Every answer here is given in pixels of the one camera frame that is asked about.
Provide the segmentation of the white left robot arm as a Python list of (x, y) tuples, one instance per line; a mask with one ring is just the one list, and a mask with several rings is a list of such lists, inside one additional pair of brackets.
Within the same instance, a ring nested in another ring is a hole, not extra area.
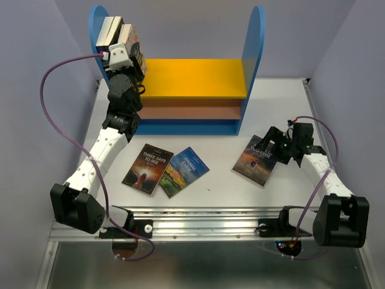
[(73, 175), (50, 191), (56, 221), (89, 234), (112, 225), (106, 213), (109, 206), (103, 207), (96, 195), (105, 188), (103, 179), (112, 163), (136, 133), (143, 108), (145, 88), (133, 69), (113, 72), (108, 87), (106, 118), (93, 147)]

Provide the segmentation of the blue and yellow bookshelf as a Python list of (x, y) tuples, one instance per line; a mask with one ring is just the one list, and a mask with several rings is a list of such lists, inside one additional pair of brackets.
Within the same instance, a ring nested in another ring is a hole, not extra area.
[[(101, 5), (91, 9), (89, 35), (96, 63), (107, 85), (111, 70), (102, 65), (96, 42), (109, 14)], [(138, 135), (237, 135), (262, 57), (265, 13), (251, 12), (239, 59), (148, 59), (142, 84), (143, 108)]]

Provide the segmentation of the Little Women book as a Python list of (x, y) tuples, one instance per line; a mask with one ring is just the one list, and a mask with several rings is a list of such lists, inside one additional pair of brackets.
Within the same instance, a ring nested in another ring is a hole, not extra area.
[(147, 74), (146, 59), (143, 54), (142, 47), (140, 45), (139, 34), (133, 24), (123, 24), (118, 37), (118, 42), (123, 43), (126, 46), (126, 50), (129, 54), (129, 58), (134, 63), (139, 74), (139, 82), (142, 83)]

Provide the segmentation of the Jane Eyre book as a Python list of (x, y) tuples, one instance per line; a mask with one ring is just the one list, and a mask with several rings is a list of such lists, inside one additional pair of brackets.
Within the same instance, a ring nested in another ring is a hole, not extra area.
[(116, 23), (119, 23), (119, 16), (108, 16), (103, 20), (103, 24), (97, 38), (96, 50), (97, 53), (106, 52), (109, 45), (114, 39), (114, 34), (116, 30)]

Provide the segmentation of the Animal Farm book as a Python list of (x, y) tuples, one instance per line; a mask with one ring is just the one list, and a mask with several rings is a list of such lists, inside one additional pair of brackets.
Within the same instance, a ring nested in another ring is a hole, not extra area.
[(169, 199), (209, 171), (191, 147), (176, 154), (167, 166), (159, 185)]

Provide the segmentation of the A Tale of Two Cities book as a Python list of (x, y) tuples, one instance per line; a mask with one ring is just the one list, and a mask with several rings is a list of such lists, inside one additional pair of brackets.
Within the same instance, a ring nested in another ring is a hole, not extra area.
[(261, 140), (257, 135), (252, 136), (232, 171), (264, 187), (277, 161), (271, 153), (272, 144), (264, 150), (257, 148)]

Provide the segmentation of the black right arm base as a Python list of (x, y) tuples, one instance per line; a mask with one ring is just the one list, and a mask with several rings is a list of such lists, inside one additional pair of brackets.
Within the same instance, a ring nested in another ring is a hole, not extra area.
[(302, 251), (302, 243), (295, 235), (295, 228), (280, 219), (259, 219), (255, 232), (262, 238), (283, 238), (276, 241), (277, 250), (288, 256), (297, 257)]

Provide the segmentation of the Nineteen Eighty-Four book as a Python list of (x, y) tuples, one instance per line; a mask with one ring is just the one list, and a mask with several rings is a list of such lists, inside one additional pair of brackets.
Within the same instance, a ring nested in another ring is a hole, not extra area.
[(108, 47), (117, 43), (124, 21), (121, 16), (109, 16), (105, 18), (104, 22), (107, 24), (107, 34), (103, 45)]

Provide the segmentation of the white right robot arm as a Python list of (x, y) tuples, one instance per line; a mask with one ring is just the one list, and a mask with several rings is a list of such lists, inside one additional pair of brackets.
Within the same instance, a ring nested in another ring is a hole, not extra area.
[(320, 246), (360, 248), (366, 240), (369, 202), (355, 196), (339, 179), (328, 162), (325, 150), (315, 145), (311, 123), (288, 123), (292, 134), (270, 127), (259, 149), (271, 148), (273, 157), (287, 164), (294, 160), (315, 187), (312, 196), (319, 196), (316, 211), (305, 207), (285, 206), (276, 219), (259, 219), (261, 237), (312, 236)]

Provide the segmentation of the Three Days to See book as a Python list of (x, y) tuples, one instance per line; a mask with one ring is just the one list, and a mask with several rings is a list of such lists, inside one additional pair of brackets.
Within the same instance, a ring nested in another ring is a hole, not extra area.
[(146, 143), (122, 183), (152, 196), (173, 156), (170, 151)]

